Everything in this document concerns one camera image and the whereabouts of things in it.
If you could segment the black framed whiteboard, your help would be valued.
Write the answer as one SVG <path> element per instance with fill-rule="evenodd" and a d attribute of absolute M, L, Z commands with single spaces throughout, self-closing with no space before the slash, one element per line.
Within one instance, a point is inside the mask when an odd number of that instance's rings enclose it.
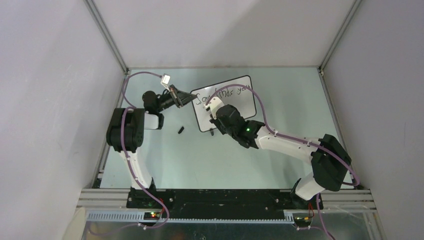
<path fill-rule="evenodd" d="M 204 133 L 216 128 L 210 122 L 210 113 L 204 108 L 207 100 L 215 92 L 223 103 L 236 107 L 245 119 L 254 117 L 257 114 L 255 97 L 247 88 L 252 88 L 252 79 L 249 75 L 192 90 L 190 93 L 197 96 L 197 99 L 192 101 L 192 105 L 199 130 Z"/>

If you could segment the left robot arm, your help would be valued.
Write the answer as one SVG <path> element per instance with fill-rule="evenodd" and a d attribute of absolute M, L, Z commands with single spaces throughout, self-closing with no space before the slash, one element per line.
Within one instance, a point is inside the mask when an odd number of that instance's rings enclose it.
<path fill-rule="evenodd" d="M 165 117 L 162 111 L 176 106 L 182 108 L 197 96 L 184 92 L 170 85 L 161 94 L 146 91 L 142 95 L 143 108 L 115 108 L 112 113 L 107 131 L 106 142 L 126 162 L 131 176 L 131 188 L 143 190 L 138 201 L 145 208 L 153 208 L 158 202 L 158 194 L 149 188 L 153 177 L 149 173 L 146 161 L 141 154 L 145 130 L 160 130 Z"/>

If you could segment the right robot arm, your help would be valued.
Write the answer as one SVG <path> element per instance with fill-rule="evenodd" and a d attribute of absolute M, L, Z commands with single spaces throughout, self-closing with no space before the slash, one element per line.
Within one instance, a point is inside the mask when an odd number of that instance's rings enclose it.
<path fill-rule="evenodd" d="M 282 153 L 312 167 L 292 188 L 291 204 L 304 209 L 318 193 L 337 192 L 344 184 L 352 160 L 340 142 L 330 134 L 321 138 L 298 138 L 268 130 L 265 123 L 245 120 L 230 104 L 208 105 L 210 122 L 242 147 Z"/>

